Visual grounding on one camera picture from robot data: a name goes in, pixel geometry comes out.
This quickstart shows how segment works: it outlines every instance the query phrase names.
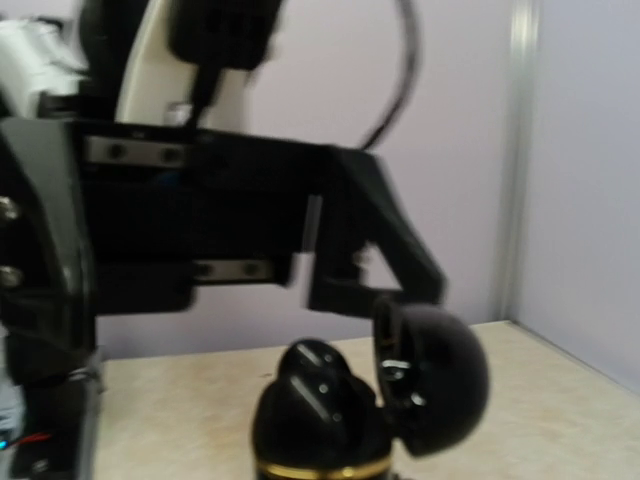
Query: wire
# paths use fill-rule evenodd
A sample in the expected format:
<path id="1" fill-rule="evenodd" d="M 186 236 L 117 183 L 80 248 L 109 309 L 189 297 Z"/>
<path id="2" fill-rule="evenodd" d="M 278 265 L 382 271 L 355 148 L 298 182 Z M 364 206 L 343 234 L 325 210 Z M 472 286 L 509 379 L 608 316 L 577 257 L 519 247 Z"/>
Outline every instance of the wire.
<path id="1" fill-rule="evenodd" d="M 372 149 L 389 133 L 407 106 L 418 79 L 421 36 L 417 9 L 413 0 L 396 0 L 396 3 L 400 9 L 405 37 L 403 77 L 395 100 L 391 103 L 391 107 L 384 115 L 380 124 L 371 131 L 367 139 L 360 146 L 362 150 Z"/>

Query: gold band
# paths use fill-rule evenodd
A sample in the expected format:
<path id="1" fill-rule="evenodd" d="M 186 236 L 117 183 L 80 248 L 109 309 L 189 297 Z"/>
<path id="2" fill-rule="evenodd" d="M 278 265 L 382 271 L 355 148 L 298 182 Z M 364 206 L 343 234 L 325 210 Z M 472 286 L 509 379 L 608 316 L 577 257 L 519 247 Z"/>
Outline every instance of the gold band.
<path id="1" fill-rule="evenodd" d="M 305 470 L 289 468 L 266 462 L 257 462 L 258 470 L 269 478 L 286 480 L 367 480 L 382 475 L 391 469 L 391 457 L 360 467 L 346 467 L 339 470 Z"/>

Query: white wall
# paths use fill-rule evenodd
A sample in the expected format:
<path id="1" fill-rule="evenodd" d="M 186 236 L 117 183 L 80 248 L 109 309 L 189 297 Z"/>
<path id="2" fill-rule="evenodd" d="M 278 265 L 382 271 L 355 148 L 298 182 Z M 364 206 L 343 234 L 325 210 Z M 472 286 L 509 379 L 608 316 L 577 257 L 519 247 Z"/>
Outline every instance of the white wall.
<path id="1" fill-rule="evenodd" d="M 395 87 L 401 37 L 394 2 L 286 3 L 279 57 L 263 69 L 252 93 L 253 130 L 355 145 Z M 469 322 L 484 322 L 492 310 L 511 0 L 417 3 L 425 70 L 410 109 L 380 154 L 410 217 L 451 278 L 450 307 Z M 372 270 L 376 283 L 387 282 L 379 263 Z M 293 291 L 210 289 L 185 315 L 105 319 L 101 340 L 112 354 L 130 356 L 369 333 L 367 322 L 303 310 L 304 292 L 302 284 Z"/>
<path id="2" fill-rule="evenodd" d="M 519 319 L 640 391 L 640 3 L 547 0 Z"/>

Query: marble-patterned surface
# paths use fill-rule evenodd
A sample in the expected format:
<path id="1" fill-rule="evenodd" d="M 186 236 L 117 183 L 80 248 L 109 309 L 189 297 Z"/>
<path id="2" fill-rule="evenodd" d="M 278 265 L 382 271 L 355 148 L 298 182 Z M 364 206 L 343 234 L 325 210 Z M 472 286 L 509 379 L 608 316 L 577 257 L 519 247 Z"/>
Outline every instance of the marble-patterned surface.
<path id="1" fill-rule="evenodd" d="M 492 398 L 462 445 L 396 465 L 419 479 L 640 479 L 640 399 L 508 323 L 477 327 Z M 338 343 L 373 380 L 370 340 Z M 250 479 L 253 409 L 282 349 L 110 362 L 97 480 Z"/>

